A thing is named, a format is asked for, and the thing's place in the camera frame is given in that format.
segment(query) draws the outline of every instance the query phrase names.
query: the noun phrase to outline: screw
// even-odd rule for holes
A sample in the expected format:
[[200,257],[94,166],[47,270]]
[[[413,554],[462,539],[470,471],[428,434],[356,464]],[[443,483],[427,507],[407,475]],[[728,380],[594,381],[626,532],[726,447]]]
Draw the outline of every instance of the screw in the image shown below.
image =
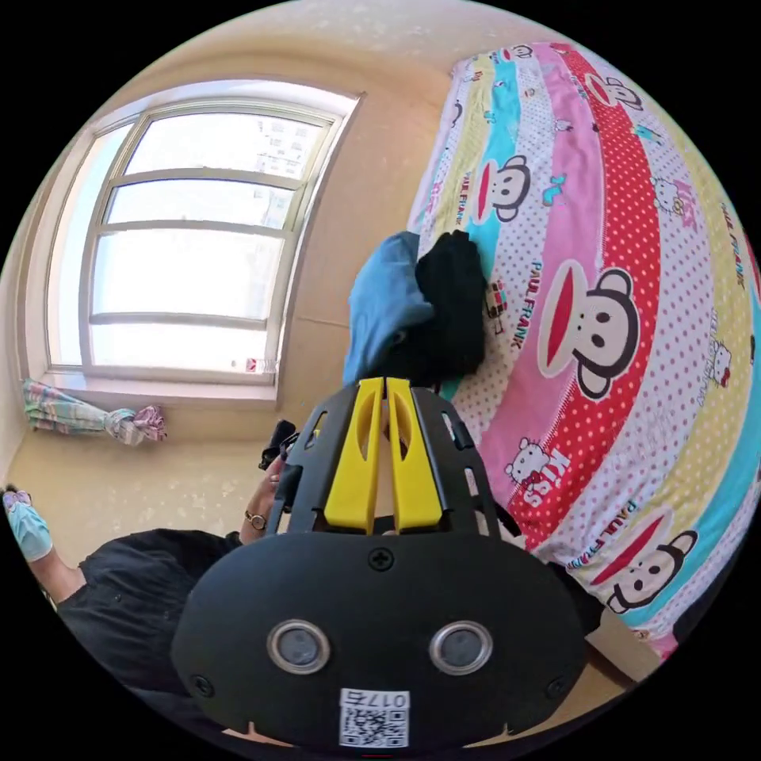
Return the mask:
[[205,676],[195,674],[195,676],[190,677],[190,683],[202,698],[212,698],[214,696],[214,686]]
[[559,676],[557,679],[553,679],[547,685],[545,693],[548,698],[559,698],[568,689],[568,682],[564,676]]
[[369,554],[368,563],[374,571],[387,571],[394,565],[394,556],[390,550],[381,547]]

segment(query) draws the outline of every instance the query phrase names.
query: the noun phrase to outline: window frame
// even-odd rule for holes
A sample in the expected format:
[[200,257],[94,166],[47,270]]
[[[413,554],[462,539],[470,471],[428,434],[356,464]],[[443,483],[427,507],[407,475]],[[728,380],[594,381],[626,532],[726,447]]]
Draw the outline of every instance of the window frame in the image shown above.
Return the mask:
[[[241,170],[157,170],[139,174],[124,174],[127,166],[134,155],[134,151],[140,144],[148,128],[157,120],[171,118],[191,113],[245,113],[254,116],[276,117],[288,120],[300,121],[320,128],[320,133],[312,146],[311,154],[304,164],[302,179],[282,177],[274,174],[248,172]],[[277,386],[279,374],[278,356],[281,350],[282,333],[285,326],[287,297],[289,286],[293,277],[294,265],[297,258],[300,241],[304,237],[304,229],[308,222],[308,212],[315,200],[315,190],[319,185],[329,164],[329,158],[336,147],[338,138],[350,118],[348,113],[333,113],[307,105],[299,105],[293,102],[283,102],[271,98],[245,97],[203,97],[183,98],[173,102],[163,103],[139,113],[133,113],[119,120],[95,128],[87,134],[87,145],[81,160],[71,176],[63,203],[60,205],[55,226],[48,247],[48,266],[45,274],[45,298],[44,308],[44,351],[47,359],[48,375],[57,378],[71,377],[75,386],[85,384],[88,380],[94,381],[94,385],[100,386],[107,381],[148,381],[151,383],[171,384],[175,388],[178,384],[193,384],[198,387],[210,384],[222,384],[228,386],[251,387],[251,386]],[[90,223],[85,238],[85,246],[82,254],[82,266],[80,269],[78,291],[78,329],[80,341],[81,365],[61,365],[52,362],[50,347],[51,323],[49,320],[55,317],[48,309],[48,288],[51,278],[51,269],[54,258],[54,246],[61,231],[61,222],[64,209],[71,196],[72,189],[80,175],[82,167],[90,156],[95,141],[104,135],[127,124],[132,127],[124,138],[120,149],[109,166],[101,188],[98,193],[93,211],[90,215]],[[293,197],[289,204],[282,230],[265,228],[251,225],[198,222],[196,220],[150,220],[145,222],[131,222],[108,224],[108,214],[113,203],[115,189],[125,185],[134,185],[139,182],[175,178],[198,178],[217,180],[242,180],[255,182],[259,185],[268,185],[289,189],[293,191]],[[266,320],[253,320],[247,318],[235,318],[221,315],[127,315],[98,314],[94,313],[92,306],[94,300],[94,275],[95,260],[98,240],[101,235],[120,230],[134,229],[213,229],[243,231],[257,235],[267,235],[283,240],[281,257],[274,278],[270,313]],[[262,373],[241,372],[214,372],[187,369],[163,369],[141,368],[130,366],[94,365],[92,362],[91,333],[90,327],[94,324],[114,324],[148,321],[172,323],[172,324],[204,324],[218,327],[248,327],[256,329],[264,327],[267,331],[265,349],[265,371]]]

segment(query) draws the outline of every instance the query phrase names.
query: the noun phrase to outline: yellow stripe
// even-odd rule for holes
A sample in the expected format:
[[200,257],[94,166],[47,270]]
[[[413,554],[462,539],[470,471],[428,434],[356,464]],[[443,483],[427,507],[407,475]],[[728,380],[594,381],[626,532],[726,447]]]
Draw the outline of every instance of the yellow stripe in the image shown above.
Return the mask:
[[[325,519],[334,528],[373,532],[382,399],[383,378],[359,381],[349,430],[325,505]],[[365,443],[366,456],[362,453]]]
[[[388,378],[386,396],[391,429],[396,531],[402,533],[409,529],[437,526],[442,519],[442,505],[430,469],[409,380]],[[404,457],[400,438],[407,445]]]
[[491,90],[494,85],[494,63],[488,55],[480,55],[473,62],[473,70],[482,71],[478,82],[471,82],[468,88],[468,99],[462,110],[462,129],[457,149],[452,157],[452,164],[441,188],[439,202],[434,209],[434,233],[432,240],[438,240],[445,232],[452,232],[457,222],[457,207],[460,203],[460,187],[462,178],[471,172],[470,194],[468,203],[473,197],[473,183],[476,182],[476,172],[481,163],[481,157],[486,149],[489,137],[489,125],[484,119],[484,112],[491,109]]
[[[671,507],[675,512],[672,533],[676,535],[690,528],[708,507],[724,477],[745,420],[751,385],[752,317],[748,287],[752,288],[752,283],[746,275],[745,290],[737,284],[732,245],[721,203],[732,207],[716,175],[671,117],[655,102],[650,106],[682,154],[706,219],[713,273],[713,308],[718,322],[714,338],[723,342],[732,353],[728,387],[720,388],[709,381],[705,402],[698,409],[679,459],[637,517],[639,522],[649,511]],[[739,242],[743,238],[740,225],[737,220],[732,223]],[[740,245],[745,249],[744,258],[749,261],[744,240]],[[744,272],[748,272],[745,262]]]

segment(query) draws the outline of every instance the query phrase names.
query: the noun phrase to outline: wristwatch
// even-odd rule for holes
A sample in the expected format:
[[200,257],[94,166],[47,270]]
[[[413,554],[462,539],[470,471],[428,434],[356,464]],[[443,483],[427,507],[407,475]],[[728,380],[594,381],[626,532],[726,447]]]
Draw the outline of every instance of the wristwatch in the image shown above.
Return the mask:
[[263,515],[253,514],[246,510],[246,520],[257,530],[263,531],[267,527],[267,519]]

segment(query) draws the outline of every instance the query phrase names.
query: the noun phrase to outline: bed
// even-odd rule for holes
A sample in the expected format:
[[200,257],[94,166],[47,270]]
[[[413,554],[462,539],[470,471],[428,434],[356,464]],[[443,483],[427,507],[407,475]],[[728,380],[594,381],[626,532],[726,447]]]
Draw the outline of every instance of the bed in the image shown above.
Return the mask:
[[761,277],[719,181],[608,63],[518,45],[453,69],[408,229],[479,247],[487,358],[440,393],[520,543],[667,658],[761,495]]

